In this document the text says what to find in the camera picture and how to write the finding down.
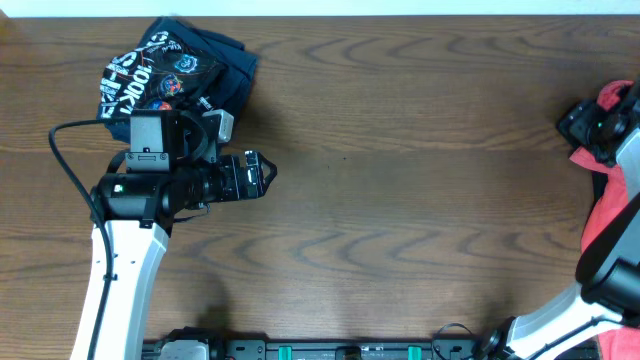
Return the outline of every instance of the wooden tabletop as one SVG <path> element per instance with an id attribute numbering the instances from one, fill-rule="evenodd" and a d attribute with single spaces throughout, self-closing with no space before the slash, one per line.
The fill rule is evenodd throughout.
<path id="1" fill-rule="evenodd" d="M 0 358 L 68 358 L 89 210 L 49 151 L 95 116 L 107 62 L 153 19 L 0 24 Z M 555 122 L 633 79 L 632 17 L 196 18 L 260 57 L 232 150 L 278 165 L 257 201 L 177 225 L 147 337 L 480 332 L 571 283 L 592 201 Z M 86 187 L 125 147 L 59 136 Z"/>

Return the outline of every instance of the black cloth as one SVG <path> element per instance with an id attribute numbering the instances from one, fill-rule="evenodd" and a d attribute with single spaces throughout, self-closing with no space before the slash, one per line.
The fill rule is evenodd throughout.
<path id="1" fill-rule="evenodd" d="M 180 109 L 202 114 L 242 109 L 257 65 L 244 44 L 222 34 L 158 18 L 138 48 L 111 60 L 100 83 L 98 119 L 128 117 L 133 109 Z M 106 126 L 130 142 L 128 123 Z"/>

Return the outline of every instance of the white wall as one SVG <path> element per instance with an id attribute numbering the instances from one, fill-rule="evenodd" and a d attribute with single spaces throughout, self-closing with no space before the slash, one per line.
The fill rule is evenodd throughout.
<path id="1" fill-rule="evenodd" d="M 0 0 L 9 17 L 640 14 L 640 0 Z"/>

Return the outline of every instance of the red cloth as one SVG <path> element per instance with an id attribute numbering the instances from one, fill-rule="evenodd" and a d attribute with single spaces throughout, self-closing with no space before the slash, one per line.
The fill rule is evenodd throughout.
<path id="1" fill-rule="evenodd" d="M 620 101 L 618 90 L 624 86 L 633 85 L 632 81 L 614 81 L 605 86 L 598 96 L 598 105 L 609 110 Z M 609 181 L 605 187 L 602 198 L 598 200 L 584 233 L 582 234 L 582 251 L 600 234 L 600 232 L 613 220 L 627 205 L 627 188 L 624 175 L 620 166 L 608 168 L 596 162 L 593 155 L 584 148 L 579 148 L 571 161 L 583 168 L 607 174 Z M 640 330 L 623 328 L 612 330 L 598 336 L 603 360 L 639 360 L 640 359 Z"/>

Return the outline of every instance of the dark blue cloth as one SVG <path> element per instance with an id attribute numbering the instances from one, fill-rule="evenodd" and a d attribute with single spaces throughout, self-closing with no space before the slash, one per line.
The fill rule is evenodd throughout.
<path id="1" fill-rule="evenodd" d="M 212 83 L 204 84 L 206 89 L 196 102 L 195 112 L 206 112 L 212 109 L 224 109 L 236 116 L 244 106 L 249 92 L 258 59 L 255 55 L 244 51 L 244 44 L 225 35 L 196 29 L 173 18 L 160 17 L 142 36 L 138 48 L 147 46 L 152 37 L 159 32 L 167 31 L 184 44 L 199 53 L 206 53 L 226 65 L 226 69 Z M 181 108 L 181 104 L 171 104 L 173 108 Z M 107 126 L 115 140 L 129 142 L 129 126 L 119 123 Z"/>

